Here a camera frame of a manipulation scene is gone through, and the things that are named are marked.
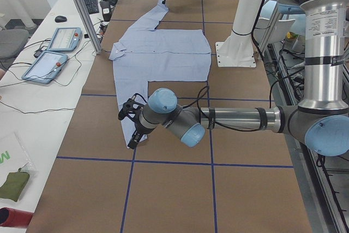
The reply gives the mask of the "upper blue teach pendant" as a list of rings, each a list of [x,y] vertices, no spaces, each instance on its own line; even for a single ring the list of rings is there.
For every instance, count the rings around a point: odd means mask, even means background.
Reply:
[[[56,28],[49,45],[48,51],[54,52],[70,52],[79,44],[81,39],[80,27],[59,27]]]

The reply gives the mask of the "aluminium frame post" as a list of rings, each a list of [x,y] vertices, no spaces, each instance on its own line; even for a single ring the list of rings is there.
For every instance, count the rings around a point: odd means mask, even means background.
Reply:
[[[99,55],[102,51],[101,44],[94,30],[94,26],[92,24],[92,20],[90,18],[86,5],[83,0],[73,0],[73,1],[78,11],[78,14],[82,20],[82,23],[85,27],[85,30],[89,36],[89,39],[93,45],[94,51],[97,55]]]

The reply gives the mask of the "black computer mouse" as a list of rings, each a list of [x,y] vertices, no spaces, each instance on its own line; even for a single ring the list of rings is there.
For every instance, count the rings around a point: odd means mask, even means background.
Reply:
[[[56,23],[62,23],[62,22],[67,22],[67,17],[58,15],[55,17],[55,22]]]

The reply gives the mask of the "red cylinder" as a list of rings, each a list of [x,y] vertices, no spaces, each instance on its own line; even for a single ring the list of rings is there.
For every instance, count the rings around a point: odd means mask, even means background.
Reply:
[[[25,229],[29,226],[32,217],[32,212],[4,207],[1,208],[1,227]]]

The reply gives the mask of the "clear plastic bag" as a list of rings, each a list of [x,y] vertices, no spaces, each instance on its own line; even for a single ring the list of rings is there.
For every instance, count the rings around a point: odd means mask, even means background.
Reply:
[[[36,177],[37,169],[18,133],[12,132],[1,137],[1,186],[7,179],[8,173],[17,171],[30,174],[30,178],[20,195],[20,200],[23,197],[25,190]]]

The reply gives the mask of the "black keyboard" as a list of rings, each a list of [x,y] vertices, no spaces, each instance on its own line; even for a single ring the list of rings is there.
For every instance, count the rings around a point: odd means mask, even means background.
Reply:
[[[83,0],[89,14],[96,14],[99,12],[98,0]]]

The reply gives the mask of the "light blue striped shirt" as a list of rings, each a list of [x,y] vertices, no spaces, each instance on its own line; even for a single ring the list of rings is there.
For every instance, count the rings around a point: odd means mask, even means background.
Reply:
[[[173,91],[160,88],[148,94],[149,82],[206,81],[211,64],[211,49],[202,30],[157,29],[168,12],[162,0],[134,22],[114,43],[110,54],[113,62],[119,110],[135,93],[143,108],[136,115],[149,133],[162,124],[189,147],[201,141],[205,129],[189,109],[181,109]],[[125,142],[134,131],[134,122],[121,121]]]

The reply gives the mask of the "lower blue teach pendant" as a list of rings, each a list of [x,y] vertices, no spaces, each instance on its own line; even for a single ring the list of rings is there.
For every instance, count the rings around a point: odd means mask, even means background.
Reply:
[[[21,79],[48,84],[58,75],[67,61],[66,54],[44,51],[25,71]]]

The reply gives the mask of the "blue teach pendant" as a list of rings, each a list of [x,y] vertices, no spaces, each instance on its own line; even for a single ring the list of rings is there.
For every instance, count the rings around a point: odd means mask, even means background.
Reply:
[[[56,28],[49,45],[48,51],[54,52],[70,52],[79,44],[81,39],[80,27],[59,27]]]
[[[48,84],[58,75],[67,61],[66,54],[44,51],[25,71],[21,79]]]

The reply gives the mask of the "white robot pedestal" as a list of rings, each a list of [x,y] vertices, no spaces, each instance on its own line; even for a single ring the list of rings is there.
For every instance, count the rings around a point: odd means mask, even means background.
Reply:
[[[256,67],[251,37],[263,2],[239,0],[230,36],[215,43],[218,67]]]

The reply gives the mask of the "folded green cloth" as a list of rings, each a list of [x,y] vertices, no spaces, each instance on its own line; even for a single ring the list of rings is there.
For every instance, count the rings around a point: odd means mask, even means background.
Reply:
[[[18,202],[20,195],[26,186],[30,174],[27,172],[10,172],[1,186],[1,199],[9,199]]]

